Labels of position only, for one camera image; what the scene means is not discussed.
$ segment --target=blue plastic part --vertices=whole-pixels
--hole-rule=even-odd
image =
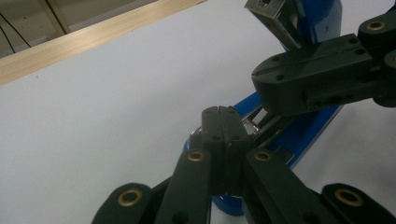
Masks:
[[[299,30],[312,43],[325,41],[340,35],[342,5],[340,0],[299,0],[304,18],[299,20]],[[244,117],[260,105],[259,95],[254,92],[236,104],[234,108]],[[284,130],[269,146],[269,150],[286,148],[293,154],[288,166],[293,167],[310,148],[321,132],[332,121],[340,107],[303,114]],[[214,204],[223,212],[232,216],[242,216],[242,200],[232,196],[213,197]]]

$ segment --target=black cable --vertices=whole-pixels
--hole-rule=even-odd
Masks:
[[[12,52],[15,53],[15,49],[12,47],[11,42],[9,42],[8,36],[6,35],[6,32],[4,32],[3,27],[1,27],[1,25],[0,25],[0,30],[3,32],[3,35],[6,37],[6,40],[7,40],[8,44],[9,44],[9,46],[12,49]]]
[[[0,12],[0,16],[3,18],[3,20],[18,34],[18,36],[23,40],[23,42],[25,42],[25,44],[27,46],[29,46],[29,48],[31,48],[32,46],[30,46],[30,44],[23,38],[23,36],[20,34],[20,32],[18,32],[17,29],[15,29],[15,27],[6,19],[6,17],[3,16],[3,14]]]

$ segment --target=white table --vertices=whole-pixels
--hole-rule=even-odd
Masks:
[[[343,34],[392,3],[345,2]],[[0,223],[90,223],[115,188],[170,176],[201,111],[251,94],[251,71],[283,51],[244,4],[210,0],[0,87]],[[396,214],[394,120],[371,100],[346,105],[295,172]]]

